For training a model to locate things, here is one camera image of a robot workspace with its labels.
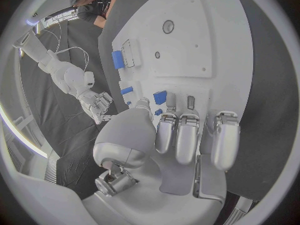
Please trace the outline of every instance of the blue object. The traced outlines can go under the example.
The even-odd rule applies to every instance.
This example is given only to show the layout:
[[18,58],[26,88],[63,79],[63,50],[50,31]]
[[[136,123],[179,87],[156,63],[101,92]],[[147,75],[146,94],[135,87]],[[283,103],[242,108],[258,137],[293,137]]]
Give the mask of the blue object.
[[115,69],[122,69],[125,67],[121,51],[113,51],[111,55]]
[[163,113],[163,110],[161,110],[161,109],[158,109],[158,110],[156,110],[155,111],[155,116],[159,116],[159,115],[161,115]]
[[167,100],[167,91],[158,91],[153,94],[155,104],[161,105],[166,102]]
[[130,92],[133,92],[134,88],[132,86],[130,87],[127,87],[127,88],[124,88],[121,90],[121,94],[124,95],[124,94],[128,94]]

